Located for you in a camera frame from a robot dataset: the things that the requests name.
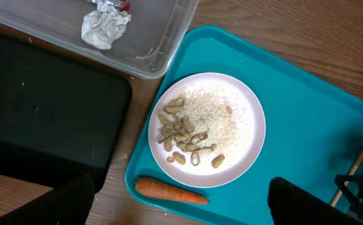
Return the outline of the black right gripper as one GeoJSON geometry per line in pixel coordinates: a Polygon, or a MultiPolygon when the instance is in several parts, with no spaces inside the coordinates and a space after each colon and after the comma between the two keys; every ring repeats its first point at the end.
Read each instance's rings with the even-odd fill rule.
{"type": "MultiPolygon", "coordinates": [[[[334,179],[349,209],[363,221],[363,175],[337,175],[334,179]],[[354,194],[345,181],[357,185],[354,194]]],[[[267,203],[275,225],[363,225],[282,177],[269,183],[267,203]]]]}

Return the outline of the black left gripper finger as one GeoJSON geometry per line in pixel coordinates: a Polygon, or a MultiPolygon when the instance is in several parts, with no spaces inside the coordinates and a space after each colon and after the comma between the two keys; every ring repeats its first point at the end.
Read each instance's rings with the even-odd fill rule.
{"type": "Polygon", "coordinates": [[[94,183],[84,174],[1,216],[0,225],[84,225],[94,195],[94,183]]]}

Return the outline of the pink dinner plate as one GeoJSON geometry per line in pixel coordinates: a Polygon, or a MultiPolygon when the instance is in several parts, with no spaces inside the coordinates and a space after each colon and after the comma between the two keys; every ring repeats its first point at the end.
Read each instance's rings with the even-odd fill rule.
{"type": "Polygon", "coordinates": [[[159,98],[154,106],[148,123],[148,140],[151,153],[158,166],[173,180],[194,188],[213,188],[225,185],[243,175],[260,155],[266,136],[266,120],[264,111],[257,96],[242,81],[231,76],[205,72],[182,78],[174,83],[159,98]],[[167,158],[172,156],[171,152],[164,150],[162,144],[157,142],[160,136],[160,122],[157,118],[158,112],[175,99],[178,90],[184,88],[224,88],[235,91],[242,95],[245,119],[241,127],[241,153],[234,157],[226,157],[224,164],[214,169],[208,162],[201,163],[198,167],[191,166],[190,161],[185,165],[177,162],[168,162],[167,158]]]}

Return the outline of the orange carrot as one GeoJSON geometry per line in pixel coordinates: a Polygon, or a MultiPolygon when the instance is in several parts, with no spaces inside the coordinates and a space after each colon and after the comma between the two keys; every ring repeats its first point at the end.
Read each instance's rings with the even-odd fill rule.
{"type": "Polygon", "coordinates": [[[205,205],[209,203],[209,200],[200,194],[171,186],[149,177],[139,178],[135,182],[135,189],[139,194],[155,199],[164,199],[168,201],[199,205],[205,205]]]}

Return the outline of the wooden chopstick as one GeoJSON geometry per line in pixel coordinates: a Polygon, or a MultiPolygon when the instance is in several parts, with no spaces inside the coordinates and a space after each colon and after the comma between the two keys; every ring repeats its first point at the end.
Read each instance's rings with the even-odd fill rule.
{"type": "MultiPolygon", "coordinates": [[[[360,163],[362,162],[362,160],[363,160],[363,147],[362,147],[360,153],[358,154],[358,156],[356,157],[353,165],[351,166],[351,168],[349,169],[349,172],[347,174],[350,176],[354,175],[355,172],[357,171],[358,167],[360,166],[360,163]]],[[[341,198],[341,196],[342,196],[342,191],[340,189],[338,189],[338,191],[332,198],[330,205],[332,207],[335,207],[336,204],[338,203],[339,199],[341,198]]]]}

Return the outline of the pile of rice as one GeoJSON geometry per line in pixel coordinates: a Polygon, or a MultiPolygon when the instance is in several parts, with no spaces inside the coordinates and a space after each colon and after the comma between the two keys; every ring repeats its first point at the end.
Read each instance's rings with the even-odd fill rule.
{"type": "Polygon", "coordinates": [[[196,144],[201,157],[241,153],[239,138],[246,111],[241,94],[221,87],[190,87],[178,90],[174,98],[184,100],[184,110],[176,116],[192,123],[193,135],[207,134],[207,139],[196,144]]]}

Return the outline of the pile of peanut shells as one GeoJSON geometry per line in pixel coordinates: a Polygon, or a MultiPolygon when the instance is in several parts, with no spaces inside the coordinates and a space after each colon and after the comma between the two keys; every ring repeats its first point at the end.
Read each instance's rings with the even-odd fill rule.
{"type": "Polygon", "coordinates": [[[196,144],[207,139],[207,134],[193,135],[192,123],[185,117],[176,116],[183,110],[184,100],[179,98],[169,101],[157,114],[161,125],[157,142],[163,145],[165,151],[172,153],[167,161],[177,162],[180,165],[185,165],[187,161],[190,161],[190,165],[195,167],[207,162],[214,169],[220,168],[226,161],[226,156],[218,154],[212,157],[201,157],[199,155],[201,149],[196,144]]]}

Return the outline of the white tissue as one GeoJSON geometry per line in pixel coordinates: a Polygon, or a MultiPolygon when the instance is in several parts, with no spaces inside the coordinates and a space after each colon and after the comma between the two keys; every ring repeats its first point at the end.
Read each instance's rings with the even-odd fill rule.
{"type": "Polygon", "coordinates": [[[131,15],[127,11],[91,11],[84,16],[81,38],[84,42],[100,50],[112,48],[112,43],[126,31],[131,15]]]}

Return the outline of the red foil snack wrapper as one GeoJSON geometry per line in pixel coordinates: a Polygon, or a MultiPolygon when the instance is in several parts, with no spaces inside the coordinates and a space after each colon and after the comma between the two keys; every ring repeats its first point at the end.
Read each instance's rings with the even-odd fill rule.
{"type": "Polygon", "coordinates": [[[97,10],[107,11],[128,11],[130,8],[129,0],[87,0],[88,3],[97,4],[97,10]]]}

